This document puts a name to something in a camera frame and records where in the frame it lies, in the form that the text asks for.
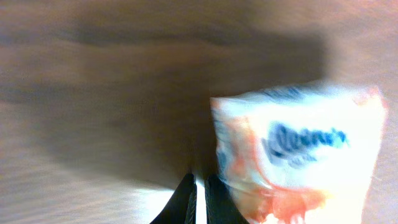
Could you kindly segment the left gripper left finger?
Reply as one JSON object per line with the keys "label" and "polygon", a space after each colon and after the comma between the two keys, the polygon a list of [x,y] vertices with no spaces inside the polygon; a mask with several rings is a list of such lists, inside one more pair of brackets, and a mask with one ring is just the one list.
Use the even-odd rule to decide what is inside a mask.
{"label": "left gripper left finger", "polygon": [[162,211],[150,224],[196,224],[197,185],[193,174],[186,174]]}

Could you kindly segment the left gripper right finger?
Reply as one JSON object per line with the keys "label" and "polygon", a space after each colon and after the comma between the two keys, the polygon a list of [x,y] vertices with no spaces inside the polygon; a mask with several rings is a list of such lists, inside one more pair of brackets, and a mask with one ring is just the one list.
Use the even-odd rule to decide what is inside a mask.
{"label": "left gripper right finger", "polygon": [[207,224],[249,224],[217,175],[211,175],[205,181],[205,200]]}

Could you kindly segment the orange white small packet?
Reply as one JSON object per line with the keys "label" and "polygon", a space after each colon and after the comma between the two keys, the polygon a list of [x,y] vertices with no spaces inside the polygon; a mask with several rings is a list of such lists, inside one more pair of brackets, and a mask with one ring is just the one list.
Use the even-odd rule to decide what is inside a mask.
{"label": "orange white small packet", "polygon": [[247,223],[360,223],[387,119],[376,86],[210,100],[220,180]]}

